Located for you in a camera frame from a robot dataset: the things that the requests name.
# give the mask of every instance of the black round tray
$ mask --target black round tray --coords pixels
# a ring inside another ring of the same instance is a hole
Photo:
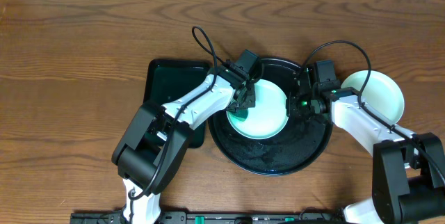
[[[280,58],[263,58],[262,79],[278,85],[289,95],[300,66]],[[317,117],[289,118],[277,135],[254,140],[240,135],[230,125],[225,111],[209,118],[210,133],[221,152],[236,165],[260,175],[288,175],[311,164],[325,149],[332,124]]]

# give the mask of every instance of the wooden table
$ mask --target wooden table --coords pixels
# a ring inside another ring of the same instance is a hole
[[[324,42],[352,40],[403,91],[400,124],[445,140],[445,0],[10,0],[0,24],[0,222],[67,223],[73,211],[122,207],[111,153],[141,104],[151,60],[210,60],[192,38],[196,24],[232,60],[249,49],[301,63]],[[366,68],[348,46],[315,60],[326,58],[341,79]],[[207,131],[161,204],[286,213],[344,207],[371,195],[371,164],[335,128],[303,171],[254,175],[226,159]]]

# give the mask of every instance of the white plate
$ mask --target white plate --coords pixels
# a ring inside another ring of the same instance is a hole
[[[341,88],[353,87],[360,90],[367,74],[368,71],[364,70],[350,75],[342,83]],[[405,109],[402,90],[387,75],[371,71],[371,76],[362,96],[366,98],[366,102],[388,118],[392,124],[396,124],[402,118]]]
[[[289,119],[286,115],[283,90],[274,83],[260,79],[255,84],[255,107],[248,109],[248,117],[241,121],[227,112],[230,125],[241,135],[260,140],[278,134]]]

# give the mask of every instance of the black tray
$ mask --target black tray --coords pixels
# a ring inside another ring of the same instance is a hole
[[[155,59],[148,65],[144,102],[151,100],[159,105],[175,101],[199,86],[205,79],[210,65],[204,61]],[[205,122],[195,130],[191,148],[200,147],[204,142]],[[157,145],[163,145],[154,134],[145,133],[145,138]]]
[[[300,66],[279,58],[263,58],[262,79],[289,94]],[[277,135],[253,140],[230,125],[225,111],[209,118],[210,133],[221,152],[236,165],[260,175],[287,175],[311,164],[325,149],[332,124],[317,116],[309,121],[289,118]]]

